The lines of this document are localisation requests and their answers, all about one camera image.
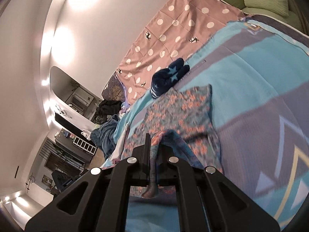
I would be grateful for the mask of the navy star fleece garment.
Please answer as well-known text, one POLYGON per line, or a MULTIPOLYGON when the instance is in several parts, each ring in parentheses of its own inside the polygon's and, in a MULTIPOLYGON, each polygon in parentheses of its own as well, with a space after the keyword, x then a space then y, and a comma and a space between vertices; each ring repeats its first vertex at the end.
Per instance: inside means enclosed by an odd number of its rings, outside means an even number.
POLYGON ((152 98, 159 98, 174 87, 190 71, 182 58, 173 61, 167 68, 159 70, 152 76, 150 93, 152 98))

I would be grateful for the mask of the dark blue towel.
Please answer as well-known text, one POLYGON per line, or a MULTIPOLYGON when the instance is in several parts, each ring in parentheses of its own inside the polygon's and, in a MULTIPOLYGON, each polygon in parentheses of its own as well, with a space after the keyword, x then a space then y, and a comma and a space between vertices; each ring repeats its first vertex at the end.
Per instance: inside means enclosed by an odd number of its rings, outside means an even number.
POLYGON ((114 132, 119 120, 120 118, 118 115, 113 115, 110 120, 91 132, 91 141, 97 148, 103 151, 105 159, 115 150, 116 143, 114 141, 114 132))

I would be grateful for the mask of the white folded garment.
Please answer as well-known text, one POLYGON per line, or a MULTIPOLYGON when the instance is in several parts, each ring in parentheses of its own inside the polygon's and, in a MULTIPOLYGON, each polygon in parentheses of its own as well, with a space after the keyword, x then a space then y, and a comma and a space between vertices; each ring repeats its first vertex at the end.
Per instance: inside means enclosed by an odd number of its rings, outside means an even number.
POLYGON ((116 164, 118 161, 120 161, 121 154, 124 148, 124 143, 126 141, 129 130, 130 130, 130 125, 126 124, 123 132, 121 133, 119 140, 117 141, 115 150, 113 151, 110 157, 110 161, 112 162, 112 164, 116 164))

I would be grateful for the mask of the pink polka dot sheet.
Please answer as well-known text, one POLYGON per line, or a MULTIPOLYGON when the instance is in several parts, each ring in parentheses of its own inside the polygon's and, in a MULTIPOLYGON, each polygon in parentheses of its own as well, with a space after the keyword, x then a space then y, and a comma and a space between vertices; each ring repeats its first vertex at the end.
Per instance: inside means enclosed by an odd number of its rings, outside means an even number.
POLYGON ((146 25, 116 70, 132 105, 152 76, 177 58, 186 60, 243 12, 221 0, 169 0, 146 25))

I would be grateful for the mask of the black clothes pile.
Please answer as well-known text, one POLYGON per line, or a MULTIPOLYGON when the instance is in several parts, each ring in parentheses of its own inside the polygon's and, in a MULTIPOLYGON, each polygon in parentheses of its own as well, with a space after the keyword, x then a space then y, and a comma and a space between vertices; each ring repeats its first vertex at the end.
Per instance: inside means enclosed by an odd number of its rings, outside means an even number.
POLYGON ((121 110, 121 101, 103 100, 99 103, 94 114, 94 123, 103 124, 107 122, 107 116, 118 114, 121 110))

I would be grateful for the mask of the floral teal shirt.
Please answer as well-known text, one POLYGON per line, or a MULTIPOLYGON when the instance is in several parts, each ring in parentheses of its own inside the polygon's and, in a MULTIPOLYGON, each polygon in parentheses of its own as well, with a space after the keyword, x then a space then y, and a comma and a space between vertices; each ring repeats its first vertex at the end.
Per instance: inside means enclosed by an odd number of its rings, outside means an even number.
POLYGON ((221 144, 212 124, 212 87, 209 84, 183 92, 171 88, 159 97, 129 135, 123 159, 131 156, 135 147, 144 144, 146 134, 151 137, 150 182, 145 187, 131 187, 133 197, 151 199, 158 195, 170 197, 175 193, 173 186, 161 186, 155 180, 155 160, 162 150, 160 145, 171 147, 176 157, 193 167, 214 166, 223 171, 221 144))

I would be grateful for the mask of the white ladder rack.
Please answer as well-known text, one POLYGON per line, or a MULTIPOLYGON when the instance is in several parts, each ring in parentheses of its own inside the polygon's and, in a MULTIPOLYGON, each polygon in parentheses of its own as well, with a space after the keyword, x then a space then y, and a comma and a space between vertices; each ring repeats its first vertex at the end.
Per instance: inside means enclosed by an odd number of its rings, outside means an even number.
POLYGON ((75 137, 73 140, 73 144, 83 151, 89 153, 91 156, 95 155, 97 148, 90 143, 82 140, 79 137, 75 137))

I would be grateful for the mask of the blue grey bedspread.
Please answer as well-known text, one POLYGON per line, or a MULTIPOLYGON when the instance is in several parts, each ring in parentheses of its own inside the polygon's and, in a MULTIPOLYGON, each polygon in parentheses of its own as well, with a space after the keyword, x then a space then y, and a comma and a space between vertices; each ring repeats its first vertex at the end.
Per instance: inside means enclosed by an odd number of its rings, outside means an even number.
POLYGON ((308 231, 308 37, 265 16, 232 21, 187 60, 212 86, 224 174, 289 231, 308 231))

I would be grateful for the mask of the purple tree print pillow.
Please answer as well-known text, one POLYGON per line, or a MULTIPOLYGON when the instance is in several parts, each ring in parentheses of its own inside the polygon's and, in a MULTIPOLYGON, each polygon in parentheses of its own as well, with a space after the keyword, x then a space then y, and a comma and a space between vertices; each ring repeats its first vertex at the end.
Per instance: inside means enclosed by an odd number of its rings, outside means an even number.
POLYGON ((101 96, 104 100, 108 101, 126 102, 125 87, 115 72, 105 85, 101 96))

